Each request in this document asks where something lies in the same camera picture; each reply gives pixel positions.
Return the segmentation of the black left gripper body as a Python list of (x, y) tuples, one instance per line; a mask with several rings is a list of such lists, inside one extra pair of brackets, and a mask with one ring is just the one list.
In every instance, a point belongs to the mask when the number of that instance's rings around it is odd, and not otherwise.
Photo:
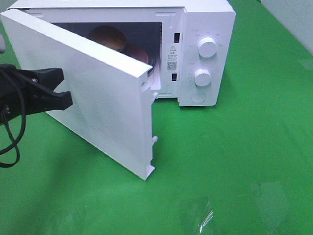
[(0, 110), (4, 111), (8, 121), (22, 114), (21, 100), (17, 89), (20, 89), (22, 93), (25, 113), (31, 115), (37, 112), (33, 107), (32, 93), (28, 87), (28, 82), (18, 77), (17, 74), (30, 80), (37, 79), (34, 70), (21, 70), (12, 64), (0, 65)]

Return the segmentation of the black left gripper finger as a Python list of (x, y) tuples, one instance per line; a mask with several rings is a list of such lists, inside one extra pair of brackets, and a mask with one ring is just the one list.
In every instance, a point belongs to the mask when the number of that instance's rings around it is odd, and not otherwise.
[(26, 102), (26, 115), (52, 110), (65, 110), (73, 104), (71, 93), (31, 94)]
[(54, 91), (64, 80), (64, 74), (61, 68), (18, 70), (18, 73), (51, 91)]

